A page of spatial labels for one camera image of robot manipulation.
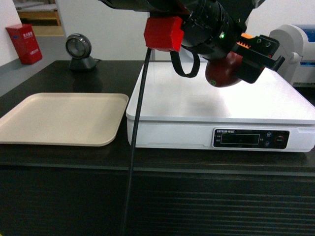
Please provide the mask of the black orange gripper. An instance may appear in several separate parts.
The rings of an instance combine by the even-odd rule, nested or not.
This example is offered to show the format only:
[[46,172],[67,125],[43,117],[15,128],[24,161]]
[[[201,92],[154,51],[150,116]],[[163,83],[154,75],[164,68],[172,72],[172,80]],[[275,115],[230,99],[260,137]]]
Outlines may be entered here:
[[265,68],[277,71],[285,61],[284,56],[273,59],[280,42],[271,37],[241,34],[232,51],[242,57],[241,66],[236,71],[237,78],[253,84]]

